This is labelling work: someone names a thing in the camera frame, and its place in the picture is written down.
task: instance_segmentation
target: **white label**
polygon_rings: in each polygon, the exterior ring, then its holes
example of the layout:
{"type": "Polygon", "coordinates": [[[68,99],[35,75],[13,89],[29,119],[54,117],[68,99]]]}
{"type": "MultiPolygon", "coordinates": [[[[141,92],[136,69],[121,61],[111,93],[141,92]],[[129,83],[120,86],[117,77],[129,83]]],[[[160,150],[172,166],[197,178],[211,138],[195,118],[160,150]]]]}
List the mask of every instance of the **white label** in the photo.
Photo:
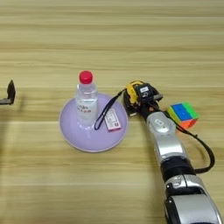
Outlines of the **white label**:
{"type": "Polygon", "coordinates": [[[105,116],[105,122],[107,124],[108,131],[119,130],[121,128],[116,111],[113,108],[111,108],[105,116]]]}
{"type": "Polygon", "coordinates": [[[77,101],[77,116],[81,123],[92,125],[95,123],[98,112],[97,100],[77,101]]]}
{"type": "Polygon", "coordinates": [[[146,91],[149,91],[148,87],[142,87],[142,88],[140,88],[140,92],[141,93],[144,93],[146,91]]]}
{"type": "Polygon", "coordinates": [[[164,125],[164,123],[162,121],[158,120],[158,119],[155,121],[155,123],[158,124],[159,126],[163,126],[164,125]]]}

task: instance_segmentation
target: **bottle label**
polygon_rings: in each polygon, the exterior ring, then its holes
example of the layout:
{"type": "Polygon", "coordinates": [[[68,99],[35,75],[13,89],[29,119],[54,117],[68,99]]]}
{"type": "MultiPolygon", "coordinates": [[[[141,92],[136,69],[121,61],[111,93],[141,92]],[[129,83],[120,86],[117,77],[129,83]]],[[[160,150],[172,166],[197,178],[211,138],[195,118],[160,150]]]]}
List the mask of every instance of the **bottle label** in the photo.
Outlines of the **bottle label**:
{"type": "Polygon", "coordinates": [[[95,101],[77,101],[77,116],[81,123],[94,124],[97,118],[98,103],[95,101]]]}

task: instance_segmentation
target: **water bottle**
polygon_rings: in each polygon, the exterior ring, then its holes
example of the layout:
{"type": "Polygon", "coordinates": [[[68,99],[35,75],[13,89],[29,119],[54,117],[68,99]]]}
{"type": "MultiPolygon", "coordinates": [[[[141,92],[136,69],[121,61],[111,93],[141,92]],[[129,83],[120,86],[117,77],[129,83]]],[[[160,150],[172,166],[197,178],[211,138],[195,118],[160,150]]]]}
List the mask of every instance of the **water bottle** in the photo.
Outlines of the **water bottle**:
{"type": "Polygon", "coordinates": [[[91,72],[80,73],[75,100],[78,121],[81,125],[92,126],[98,115],[98,92],[91,72]]]}

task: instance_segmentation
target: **black cable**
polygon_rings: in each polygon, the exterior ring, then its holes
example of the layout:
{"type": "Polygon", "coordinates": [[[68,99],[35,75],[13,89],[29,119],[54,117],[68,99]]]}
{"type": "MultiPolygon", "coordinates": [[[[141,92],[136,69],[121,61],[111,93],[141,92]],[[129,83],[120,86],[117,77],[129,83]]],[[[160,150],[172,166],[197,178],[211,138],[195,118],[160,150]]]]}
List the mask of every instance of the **black cable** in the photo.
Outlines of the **black cable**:
{"type": "MultiPolygon", "coordinates": [[[[154,107],[154,106],[153,106],[152,104],[150,104],[150,103],[149,103],[149,105],[150,105],[151,107],[153,107],[155,110],[164,113],[164,115],[165,115],[166,117],[168,117],[168,118],[170,118],[172,121],[174,121],[174,120],[171,118],[171,116],[170,116],[166,111],[163,111],[163,110],[161,110],[161,109],[159,109],[159,108],[156,108],[156,107],[154,107]]],[[[215,157],[214,157],[214,153],[213,153],[213,151],[211,150],[211,148],[210,148],[204,141],[202,141],[202,140],[198,137],[198,135],[194,135],[194,134],[193,134],[192,132],[190,132],[189,130],[184,129],[183,127],[181,127],[181,126],[180,126],[178,123],[176,123],[175,121],[174,121],[174,123],[176,124],[177,129],[178,129],[179,131],[181,131],[182,133],[184,133],[184,134],[186,134],[186,135],[188,135],[188,136],[193,137],[193,138],[196,139],[198,142],[200,142],[200,143],[203,145],[203,147],[205,148],[205,150],[206,150],[206,152],[207,152],[207,154],[208,154],[208,156],[209,156],[209,159],[210,159],[210,164],[209,164],[209,166],[204,167],[204,168],[194,169],[195,172],[196,172],[196,173],[205,173],[205,172],[210,171],[210,170],[214,167],[214,164],[215,164],[215,157]]]]}
{"type": "Polygon", "coordinates": [[[99,115],[99,117],[96,119],[96,122],[94,124],[94,129],[98,130],[103,123],[103,120],[105,118],[105,116],[107,115],[107,113],[109,112],[109,110],[111,109],[111,107],[114,105],[115,101],[117,100],[117,98],[122,95],[122,93],[126,90],[126,88],[122,91],[120,91],[116,96],[114,96],[109,102],[108,104],[104,107],[103,111],[101,112],[101,114],[99,115]]]}

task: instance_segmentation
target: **colorful cube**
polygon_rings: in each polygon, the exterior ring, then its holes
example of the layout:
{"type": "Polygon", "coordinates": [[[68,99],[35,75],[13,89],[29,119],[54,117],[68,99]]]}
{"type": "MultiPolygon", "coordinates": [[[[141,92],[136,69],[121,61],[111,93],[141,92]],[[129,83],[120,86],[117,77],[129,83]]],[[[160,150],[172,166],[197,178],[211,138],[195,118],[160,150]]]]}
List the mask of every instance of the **colorful cube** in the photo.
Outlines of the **colorful cube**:
{"type": "Polygon", "coordinates": [[[182,128],[190,129],[199,119],[198,114],[188,102],[171,105],[167,112],[182,128]]]}

